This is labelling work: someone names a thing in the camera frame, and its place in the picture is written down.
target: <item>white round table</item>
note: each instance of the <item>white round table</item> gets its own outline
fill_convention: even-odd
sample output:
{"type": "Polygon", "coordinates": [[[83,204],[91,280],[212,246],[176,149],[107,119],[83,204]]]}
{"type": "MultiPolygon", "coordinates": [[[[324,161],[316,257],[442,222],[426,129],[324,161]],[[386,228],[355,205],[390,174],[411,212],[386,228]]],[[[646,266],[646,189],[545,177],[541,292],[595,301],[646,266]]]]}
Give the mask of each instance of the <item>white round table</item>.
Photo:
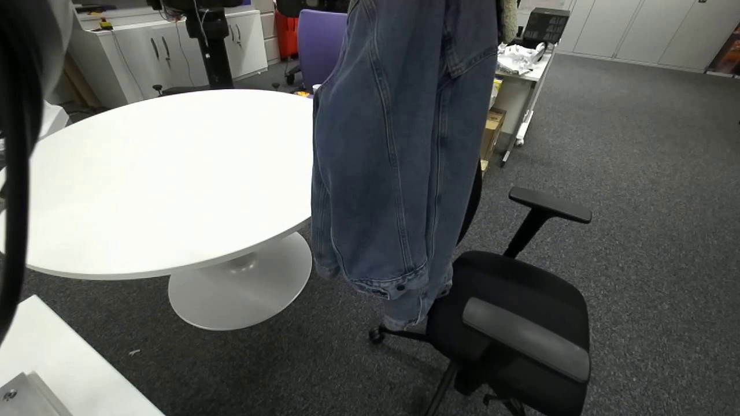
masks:
{"type": "Polygon", "coordinates": [[[208,330],[276,317],[309,278],[296,233],[309,216],[309,99],[257,90],[148,99],[50,134],[30,164],[33,270],[172,275],[172,308],[208,330]]]}

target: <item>chair seat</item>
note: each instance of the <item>chair seat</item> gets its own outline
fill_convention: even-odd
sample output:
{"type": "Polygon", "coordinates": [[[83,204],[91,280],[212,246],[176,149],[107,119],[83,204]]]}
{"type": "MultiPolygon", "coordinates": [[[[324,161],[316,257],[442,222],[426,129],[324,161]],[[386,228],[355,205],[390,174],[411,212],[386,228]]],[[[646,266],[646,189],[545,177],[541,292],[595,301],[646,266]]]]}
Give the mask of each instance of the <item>chair seat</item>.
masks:
{"type": "Polygon", "coordinates": [[[544,413],[580,413],[587,380],[571,380],[463,323],[464,302],[481,298],[589,350],[580,292],[553,272],[488,251],[463,255],[453,272],[452,292],[430,310],[429,339],[459,362],[459,391],[491,384],[544,413]]]}

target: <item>denim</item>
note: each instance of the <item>denim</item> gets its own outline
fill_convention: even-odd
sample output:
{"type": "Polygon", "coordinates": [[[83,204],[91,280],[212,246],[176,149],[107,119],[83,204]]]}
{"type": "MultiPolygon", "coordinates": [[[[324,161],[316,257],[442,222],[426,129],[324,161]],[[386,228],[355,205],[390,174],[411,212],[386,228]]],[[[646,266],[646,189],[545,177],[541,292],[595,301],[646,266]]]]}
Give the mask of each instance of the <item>denim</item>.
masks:
{"type": "Polygon", "coordinates": [[[494,57],[497,0],[356,0],[315,96],[315,268],[393,328],[452,285],[494,57]]]}

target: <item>table pedestal base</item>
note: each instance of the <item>table pedestal base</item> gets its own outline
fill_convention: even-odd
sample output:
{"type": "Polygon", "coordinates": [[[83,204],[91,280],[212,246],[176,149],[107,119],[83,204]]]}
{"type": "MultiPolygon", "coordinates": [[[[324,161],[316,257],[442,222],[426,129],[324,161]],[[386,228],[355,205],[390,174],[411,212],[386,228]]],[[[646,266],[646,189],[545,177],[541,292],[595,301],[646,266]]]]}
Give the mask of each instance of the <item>table pedestal base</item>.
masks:
{"type": "Polygon", "coordinates": [[[176,315],[205,330],[262,323],[290,308],[312,270],[301,233],[291,233],[240,258],[174,272],[168,302],[176,315]]]}

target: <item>purple chair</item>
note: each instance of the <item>purple chair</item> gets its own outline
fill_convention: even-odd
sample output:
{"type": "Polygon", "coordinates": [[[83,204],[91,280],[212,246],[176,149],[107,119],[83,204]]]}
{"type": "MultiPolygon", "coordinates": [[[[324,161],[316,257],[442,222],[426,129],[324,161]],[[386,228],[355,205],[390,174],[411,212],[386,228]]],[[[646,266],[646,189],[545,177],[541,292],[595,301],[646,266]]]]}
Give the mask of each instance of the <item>purple chair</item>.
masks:
{"type": "Polygon", "coordinates": [[[299,14],[299,60],[303,87],[324,82],[340,60],[348,14],[303,10],[299,14]]]}

